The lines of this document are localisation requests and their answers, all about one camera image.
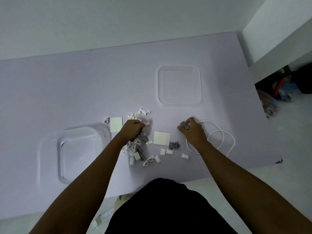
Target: left hand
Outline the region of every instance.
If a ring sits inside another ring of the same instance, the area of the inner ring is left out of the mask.
[[[142,128],[144,127],[145,124],[139,120],[127,120],[116,136],[118,136],[123,143],[127,144],[128,141],[133,142],[138,137],[139,133],[143,134]]]

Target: right hand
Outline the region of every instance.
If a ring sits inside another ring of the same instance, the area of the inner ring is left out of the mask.
[[[204,129],[202,128],[201,124],[195,122],[193,117],[187,119],[185,123],[190,127],[188,130],[186,130],[181,125],[179,125],[177,128],[183,133],[188,142],[190,142],[191,145],[195,147],[195,149],[199,150],[202,145],[207,143],[207,137],[205,135]]]

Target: white floor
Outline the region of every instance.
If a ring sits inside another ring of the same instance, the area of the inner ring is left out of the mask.
[[[274,118],[268,119],[274,130],[283,163],[250,170],[265,181],[306,217],[312,220],[312,94],[296,94],[292,103],[282,103]],[[212,178],[186,182],[203,195],[238,233],[251,233],[221,194]],[[105,199],[99,211],[114,206],[116,197]],[[0,233],[24,234],[35,225],[42,213],[0,220]],[[104,233],[108,222],[88,233]]]

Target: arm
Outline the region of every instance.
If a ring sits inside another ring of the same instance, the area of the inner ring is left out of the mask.
[[[225,157],[194,118],[178,129],[197,149],[224,197],[252,233],[312,233],[312,223],[269,185]]]
[[[117,162],[128,141],[145,124],[128,120],[102,153],[51,204],[30,234],[86,233],[98,211]]]

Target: white cable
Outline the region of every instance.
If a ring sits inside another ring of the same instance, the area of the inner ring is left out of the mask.
[[[210,132],[209,134],[208,134],[208,137],[207,137],[207,141],[209,141],[208,139],[209,139],[209,136],[212,134],[212,133],[214,133],[214,132],[216,132],[216,131],[221,131],[221,133],[222,133],[222,141],[221,141],[221,144],[219,145],[219,147],[217,148],[217,149],[219,149],[221,146],[222,146],[222,144],[223,144],[223,141],[224,141],[224,133],[223,132],[226,132],[226,133],[228,133],[230,136],[232,136],[232,138],[233,138],[233,140],[234,140],[234,143],[233,143],[233,145],[232,145],[232,147],[230,148],[230,150],[228,151],[228,153],[226,154],[226,157],[229,155],[229,153],[231,152],[231,150],[233,149],[233,147],[235,146],[235,144],[236,144],[236,141],[235,141],[235,138],[234,138],[234,136],[230,133],[230,132],[228,132],[228,131],[226,131],[226,130],[221,130],[220,129],[220,127],[218,127],[213,121],[210,121],[210,120],[203,120],[203,121],[199,121],[199,122],[197,122],[197,123],[201,123],[201,122],[211,122],[212,124],[214,124],[217,128],[218,128],[218,130],[214,130],[214,131],[212,131],[212,132]],[[199,154],[199,153],[197,153],[197,152],[195,152],[195,151],[193,151],[193,150],[191,150],[190,148],[189,148],[189,146],[188,146],[188,140],[186,139],[186,146],[188,147],[188,149],[189,149],[189,151],[191,151],[191,152],[193,152],[193,153],[196,153],[196,154]]]

